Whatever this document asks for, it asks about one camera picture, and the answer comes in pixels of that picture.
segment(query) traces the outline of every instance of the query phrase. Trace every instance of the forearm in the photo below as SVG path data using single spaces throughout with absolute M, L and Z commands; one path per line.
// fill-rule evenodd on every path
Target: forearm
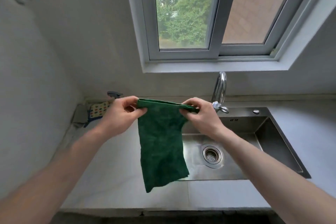
M 332 223 L 336 219 L 336 200 L 314 184 L 225 127 L 216 137 L 286 223 Z
M 0 202 L 0 223 L 48 223 L 103 142 L 89 131 Z

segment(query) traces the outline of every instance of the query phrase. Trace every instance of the window pane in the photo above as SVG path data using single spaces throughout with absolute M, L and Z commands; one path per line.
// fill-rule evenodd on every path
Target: window pane
M 208 48 L 212 2 L 156 0 L 159 48 Z
M 262 44 L 284 0 L 233 0 L 223 44 Z

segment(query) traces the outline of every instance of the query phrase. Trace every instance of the person's left arm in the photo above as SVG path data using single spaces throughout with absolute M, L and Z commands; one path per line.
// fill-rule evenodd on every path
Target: person's left arm
M 146 113 L 134 108 L 137 100 L 116 99 L 95 128 L 1 200 L 0 223 L 49 223 L 103 143 Z

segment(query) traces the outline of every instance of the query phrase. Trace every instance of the drain strainer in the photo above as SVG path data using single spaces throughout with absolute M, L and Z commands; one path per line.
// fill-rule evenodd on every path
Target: drain strainer
M 210 164 L 217 164 L 221 161 L 221 152 L 213 146 L 207 146 L 203 150 L 204 159 Z

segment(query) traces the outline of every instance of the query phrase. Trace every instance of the brick wall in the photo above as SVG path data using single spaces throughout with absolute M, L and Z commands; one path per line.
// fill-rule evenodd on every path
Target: brick wall
M 263 43 L 283 0 L 233 0 L 223 44 Z

